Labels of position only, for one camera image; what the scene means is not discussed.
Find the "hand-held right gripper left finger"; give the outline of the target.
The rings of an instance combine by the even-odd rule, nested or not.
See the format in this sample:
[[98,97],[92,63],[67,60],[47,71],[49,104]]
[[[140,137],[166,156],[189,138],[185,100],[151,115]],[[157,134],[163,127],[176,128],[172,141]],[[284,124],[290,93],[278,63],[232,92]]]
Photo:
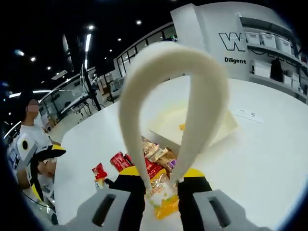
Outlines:
[[146,188],[140,176],[119,174],[108,188],[82,203],[77,215],[58,231],[138,231],[145,210]]

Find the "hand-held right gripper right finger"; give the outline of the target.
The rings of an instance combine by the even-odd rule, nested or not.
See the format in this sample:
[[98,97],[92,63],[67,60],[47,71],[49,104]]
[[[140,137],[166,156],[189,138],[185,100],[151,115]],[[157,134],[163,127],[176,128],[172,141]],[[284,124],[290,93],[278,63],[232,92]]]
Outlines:
[[212,190],[204,174],[190,168],[178,183],[179,212],[185,231],[261,231],[243,207],[220,190]]

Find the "person's left hand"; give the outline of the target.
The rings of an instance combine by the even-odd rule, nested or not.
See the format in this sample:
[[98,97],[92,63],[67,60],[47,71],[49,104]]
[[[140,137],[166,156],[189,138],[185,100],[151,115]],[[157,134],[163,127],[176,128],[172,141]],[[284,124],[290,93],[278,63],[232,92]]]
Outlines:
[[54,178],[56,170],[56,159],[48,159],[38,164],[38,171],[41,175]]

